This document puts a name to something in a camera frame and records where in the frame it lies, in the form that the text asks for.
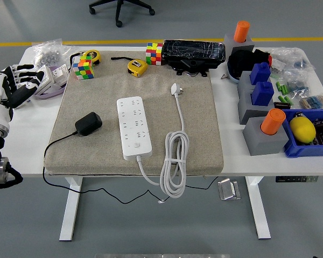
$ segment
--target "office chair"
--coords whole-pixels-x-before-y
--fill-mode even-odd
[[[92,4],[89,4],[90,13],[92,15],[95,15],[96,14],[95,9],[93,9],[94,6],[98,6],[98,5],[101,5],[101,4],[110,3],[110,2],[113,2],[113,1],[115,1],[115,0],[99,0],[97,2],[94,2]],[[129,3],[136,4],[136,5],[139,5],[141,7],[145,7],[147,9],[149,9],[150,15],[155,15],[156,14],[156,12],[152,9],[152,7],[150,5],[145,4],[144,2],[141,2],[139,0],[117,0],[116,26],[119,27],[119,28],[122,27],[122,22],[120,20],[118,20],[118,17],[120,16],[121,5],[124,4],[124,1],[127,1]]]

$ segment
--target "blue plastic crate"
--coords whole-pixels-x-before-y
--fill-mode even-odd
[[[302,112],[310,121],[316,118],[323,119],[323,109],[288,109],[283,110],[286,114],[286,119],[283,122],[283,127],[289,137],[289,141],[285,145],[285,154],[287,157],[306,157],[306,156],[323,156],[323,145],[297,145],[289,122],[297,112]]]

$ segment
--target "rubik's cube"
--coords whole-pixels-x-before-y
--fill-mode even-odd
[[[162,65],[163,43],[147,43],[146,63],[149,65]]]
[[[94,78],[92,65],[91,56],[76,56],[74,58],[73,71],[78,80]]]

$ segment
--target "white cable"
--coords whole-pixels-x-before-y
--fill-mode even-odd
[[[186,185],[186,158],[189,149],[189,137],[184,131],[184,119],[182,116],[181,108],[179,105],[178,94],[182,93],[182,89],[177,84],[173,84],[171,88],[171,94],[175,96],[179,117],[182,124],[182,130],[176,132],[170,132],[165,138],[165,160],[163,168],[160,173],[159,184],[150,180],[142,167],[141,156],[137,156],[137,162],[139,164],[142,175],[145,179],[153,184],[160,185],[161,190],[172,198],[179,198]],[[177,143],[176,158],[172,157],[174,144]],[[171,175],[171,167],[175,164],[175,170]],[[173,179],[178,175],[178,183],[174,183]]]

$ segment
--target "tape measure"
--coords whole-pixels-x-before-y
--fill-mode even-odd
[[[140,77],[146,70],[148,64],[141,59],[134,59],[128,63],[128,72],[135,76]]]
[[[99,65],[100,62],[102,62],[101,54],[97,50],[89,50],[89,51],[86,51],[83,55],[84,56],[91,56],[92,63],[95,66]]]

